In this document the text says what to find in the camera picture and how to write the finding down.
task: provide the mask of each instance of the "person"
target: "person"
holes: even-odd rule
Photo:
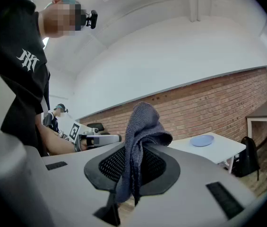
[[[61,113],[63,114],[66,112],[68,112],[68,109],[65,108],[64,104],[58,104],[52,113],[44,115],[43,125],[53,130],[54,134],[58,136],[59,128],[57,117],[61,117]]]
[[[50,6],[37,12],[29,0],[8,0],[0,11],[0,76],[16,94],[1,131],[37,148],[41,156],[48,152],[54,155],[75,152],[71,142],[56,137],[41,122],[41,113],[50,109],[50,73],[42,40],[78,29],[77,14],[81,9],[72,4],[78,2],[52,0]]]

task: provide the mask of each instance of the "white ceiling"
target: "white ceiling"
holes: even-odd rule
[[[51,0],[34,0],[42,10]],[[122,37],[166,19],[188,16],[228,17],[254,35],[259,35],[267,18],[254,0],[78,0],[83,7],[98,13],[94,30],[85,28],[73,36],[51,39],[45,49],[48,66],[74,79],[96,56]]]

